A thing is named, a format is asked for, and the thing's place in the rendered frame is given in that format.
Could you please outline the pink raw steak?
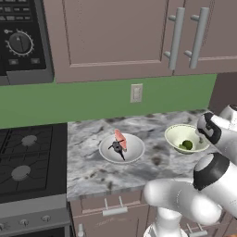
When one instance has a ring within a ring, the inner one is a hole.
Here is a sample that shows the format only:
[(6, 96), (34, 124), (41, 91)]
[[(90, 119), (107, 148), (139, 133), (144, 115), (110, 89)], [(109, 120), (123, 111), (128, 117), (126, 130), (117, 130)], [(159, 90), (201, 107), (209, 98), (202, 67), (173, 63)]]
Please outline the pink raw steak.
[(127, 151), (127, 140), (126, 140), (125, 136), (118, 129), (115, 129), (115, 139), (121, 145), (122, 150), (124, 152), (126, 152)]

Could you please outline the dark grey fish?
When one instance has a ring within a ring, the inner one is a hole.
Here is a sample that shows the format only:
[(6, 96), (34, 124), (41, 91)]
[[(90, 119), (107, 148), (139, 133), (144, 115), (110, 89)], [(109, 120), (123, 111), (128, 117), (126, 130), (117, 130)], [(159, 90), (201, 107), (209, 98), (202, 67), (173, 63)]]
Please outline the dark grey fish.
[(122, 141), (115, 141), (109, 146), (109, 148), (113, 148), (116, 153), (120, 154), (120, 156), (124, 158), (124, 155), (123, 155), (124, 149), (121, 146), (121, 143)]

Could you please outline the white bowl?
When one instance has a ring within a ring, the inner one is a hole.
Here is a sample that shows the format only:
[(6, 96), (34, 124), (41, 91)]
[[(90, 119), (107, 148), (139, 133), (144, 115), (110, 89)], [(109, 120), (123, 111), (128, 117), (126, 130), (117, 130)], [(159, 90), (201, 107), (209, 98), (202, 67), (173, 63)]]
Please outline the white bowl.
[(99, 153), (106, 161), (118, 165), (127, 165), (136, 162), (143, 156), (145, 151), (144, 142), (137, 136), (129, 133), (124, 133), (123, 136), (126, 138), (127, 145), (127, 151), (122, 152), (123, 156), (115, 152), (113, 148), (109, 148), (116, 141), (114, 135), (107, 136), (99, 144)]

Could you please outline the pale green bowl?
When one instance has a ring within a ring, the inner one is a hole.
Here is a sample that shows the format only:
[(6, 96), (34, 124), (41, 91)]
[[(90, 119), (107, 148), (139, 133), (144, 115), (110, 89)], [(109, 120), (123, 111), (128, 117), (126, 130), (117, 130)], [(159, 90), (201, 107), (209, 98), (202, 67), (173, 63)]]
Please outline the pale green bowl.
[[(165, 138), (167, 142), (178, 152), (189, 155), (205, 151), (209, 144), (196, 134), (196, 128), (188, 124), (176, 124), (165, 130)], [(180, 148), (183, 141), (189, 140), (193, 143), (191, 150)]]

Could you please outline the green lime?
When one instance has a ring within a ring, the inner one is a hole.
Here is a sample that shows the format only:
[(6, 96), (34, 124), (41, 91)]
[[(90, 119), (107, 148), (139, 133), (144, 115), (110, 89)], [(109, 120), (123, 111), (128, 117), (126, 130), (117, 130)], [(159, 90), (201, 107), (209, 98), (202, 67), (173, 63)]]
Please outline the green lime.
[(193, 148), (193, 143), (189, 140), (185, 140), (180, 145), (180, 148), (186, 149), (186, 150), (191, 150)]

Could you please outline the wide brown cupboard door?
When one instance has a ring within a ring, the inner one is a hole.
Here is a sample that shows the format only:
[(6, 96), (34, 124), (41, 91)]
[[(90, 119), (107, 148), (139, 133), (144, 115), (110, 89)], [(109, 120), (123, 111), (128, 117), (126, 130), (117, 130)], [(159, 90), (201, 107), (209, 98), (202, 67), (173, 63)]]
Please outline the wide brown cupboard door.
[(56, 82), (169, 76), (168, 0), (43, 0)]

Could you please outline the brown drawer front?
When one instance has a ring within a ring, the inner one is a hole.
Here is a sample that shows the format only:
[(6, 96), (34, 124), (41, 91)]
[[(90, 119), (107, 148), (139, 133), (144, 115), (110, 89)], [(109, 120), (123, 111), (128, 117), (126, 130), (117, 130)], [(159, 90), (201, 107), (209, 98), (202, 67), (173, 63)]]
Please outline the brown drawer front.
[(83, 199), (81, 201), (81, 210), (83, 214), (101, 212), (112, 208), (136, 206), (143, 202), (141, 191), (128, 193), (116, 193), (111, 195)]

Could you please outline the black gas stove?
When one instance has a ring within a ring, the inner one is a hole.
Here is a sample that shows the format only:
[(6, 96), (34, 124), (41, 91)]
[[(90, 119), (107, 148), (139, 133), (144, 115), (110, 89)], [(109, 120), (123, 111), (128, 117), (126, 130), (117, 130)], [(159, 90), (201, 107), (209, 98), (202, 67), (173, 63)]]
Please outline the black gas stove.
[(0, 129), (0, 237), (72, 237), (67, 146), (66, 123)]

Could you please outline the dark brown tall panel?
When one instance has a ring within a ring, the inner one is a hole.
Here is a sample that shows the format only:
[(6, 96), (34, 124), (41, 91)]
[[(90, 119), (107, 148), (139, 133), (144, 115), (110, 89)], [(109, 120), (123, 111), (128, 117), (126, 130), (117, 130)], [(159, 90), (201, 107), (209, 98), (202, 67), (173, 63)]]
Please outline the dark brown tall panel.
[(219, 73), (208, 109), (218, 115), (229, 104), (237, 105), (237, 72)]

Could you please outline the black microwave oven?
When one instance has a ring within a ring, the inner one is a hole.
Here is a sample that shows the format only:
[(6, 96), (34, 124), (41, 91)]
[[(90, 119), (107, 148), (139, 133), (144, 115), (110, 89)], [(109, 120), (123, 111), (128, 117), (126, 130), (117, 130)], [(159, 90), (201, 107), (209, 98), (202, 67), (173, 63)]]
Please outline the black microwave oven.
[(0, 86), (53, 80), (43, 0), (0, 0)]

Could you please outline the narrow brown cupboard door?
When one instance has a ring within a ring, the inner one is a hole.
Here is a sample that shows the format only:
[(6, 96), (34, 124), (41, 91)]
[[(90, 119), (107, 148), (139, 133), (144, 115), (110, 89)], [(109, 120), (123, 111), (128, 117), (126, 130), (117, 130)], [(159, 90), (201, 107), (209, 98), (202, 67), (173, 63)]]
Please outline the narrow brown cupboard door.
[[(212, 74), (237, 71), (237, 0), (168, 0), (168, 14), (174, 15), (184, 7), (176, 68), (173, 74)], [(190, 69), (190, 58), (184, 52), (193, 50), (197, 22), (191, 15), (198, 15), (201, 7), (208, 7), (206, 30), (198, 63)]]

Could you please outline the white wall socket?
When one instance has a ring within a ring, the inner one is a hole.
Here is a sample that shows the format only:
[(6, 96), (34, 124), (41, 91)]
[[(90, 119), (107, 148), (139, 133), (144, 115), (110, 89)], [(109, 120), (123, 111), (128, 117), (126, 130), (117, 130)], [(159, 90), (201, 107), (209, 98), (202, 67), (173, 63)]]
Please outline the white wall socket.
[(131, 85), (131, 102), (132, 103), (140, 103), (142, 101), (143, 96), (143, 85), (140, 84), (132, 84)]

